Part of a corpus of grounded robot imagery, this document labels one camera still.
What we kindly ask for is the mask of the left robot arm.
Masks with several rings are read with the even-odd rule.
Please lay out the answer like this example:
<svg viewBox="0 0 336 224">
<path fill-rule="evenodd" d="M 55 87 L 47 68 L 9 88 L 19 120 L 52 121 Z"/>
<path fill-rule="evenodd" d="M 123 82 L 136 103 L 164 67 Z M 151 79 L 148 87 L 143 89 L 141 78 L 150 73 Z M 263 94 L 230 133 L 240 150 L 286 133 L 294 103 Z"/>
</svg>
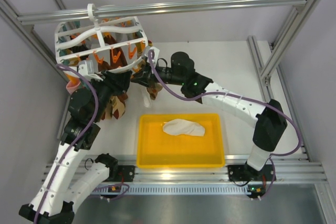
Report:
<svg viewBox="0 0 336 224">
<path fill-rule="evenodd" d="M 93 167 L 72 183 L 78 166 L 100 131 L 97 122 L 111 98 L 126 93 L 131 75 L 131 71 L 104 71 L 102 80 L 85 80 L 86 86 L 71 94 L 68 105 L 71 117 L 64 128 L 57 155 L 35 198 L 21 206 L 21 217 L 33 223 L 72 223 L 78 208 L 93 190 L 103 181 L 117 178 L 117 159 L 100 154 Z"/>
</svg>

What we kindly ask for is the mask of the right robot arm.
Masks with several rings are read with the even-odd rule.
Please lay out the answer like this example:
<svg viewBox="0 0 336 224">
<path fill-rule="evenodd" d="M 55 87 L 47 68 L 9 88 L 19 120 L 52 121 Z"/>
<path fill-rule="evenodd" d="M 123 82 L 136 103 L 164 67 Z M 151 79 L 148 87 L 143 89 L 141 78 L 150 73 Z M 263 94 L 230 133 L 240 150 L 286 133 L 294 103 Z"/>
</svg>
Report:
<svg viewBox="0 0 336 224">
<path fill-rule="evenodd" d="M 250 182 L 261 179 L 270 154 L 287 128 L 281 104 L 274 99 L 264 103 L 229 92 L 211 78 L 197 73 L 194 61 L 185 52 L 174 53 L 169 67 L 154 63 L 152 49 L 144 58 L 145 64 L 134 74 L 133 83 L 147 88 L 157 83 L 164 88 L 169 84 L 181 86 L 182 100 L 220 108 L 254 128 L 254 144 L 239 180 Z"/>
</svg>

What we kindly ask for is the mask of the white sock hanger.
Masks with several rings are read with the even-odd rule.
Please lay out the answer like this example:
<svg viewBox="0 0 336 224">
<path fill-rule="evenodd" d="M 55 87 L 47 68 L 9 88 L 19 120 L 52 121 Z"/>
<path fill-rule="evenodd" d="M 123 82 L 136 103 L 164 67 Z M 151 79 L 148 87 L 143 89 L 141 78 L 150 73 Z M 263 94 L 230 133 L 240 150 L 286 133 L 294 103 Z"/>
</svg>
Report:
<svg viewBox="0 0 336 224">
<path fill-rule="evenodd" d="M 108 45 L 104 37 L 111 35 L 117 43 Z M 120 47 L 127 60 L 125 67 L 111 69 L 111 72 L 137 72 L 143 62 L 144 51 L 151 46 L 143 27 L 136 16 L 95 18 L 85 22 L 75 20 L 73 26 L 59 23 L 55 33 L 56 63 L 66 65 L 78 71 L 78 63 L 92 60 L 93 76 L 103 71 L 103 62 L 110 63 L 110 51 Z"/>
</svg>

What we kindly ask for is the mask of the white sock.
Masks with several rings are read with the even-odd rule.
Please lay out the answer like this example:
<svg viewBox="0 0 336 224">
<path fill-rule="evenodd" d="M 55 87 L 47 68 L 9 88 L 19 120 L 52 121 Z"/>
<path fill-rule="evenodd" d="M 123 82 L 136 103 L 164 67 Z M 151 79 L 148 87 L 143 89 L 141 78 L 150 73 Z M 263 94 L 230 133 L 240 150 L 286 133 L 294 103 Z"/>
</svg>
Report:
<svg viewBox="0 0 336 224">
<path fill-rule="evenodd" d="M 141 89 L 143 103 L 146 108 L 150 108 L 152 105 L 150 94 L 148 93 L 146 87 Z"/>
<path fill-rule="evenodd" d="M 163 125 L 163 132 L 171 136 L 204 136 L 205 128 L 199 123 L 184 119 L 174 119 Z"/>
</svg>

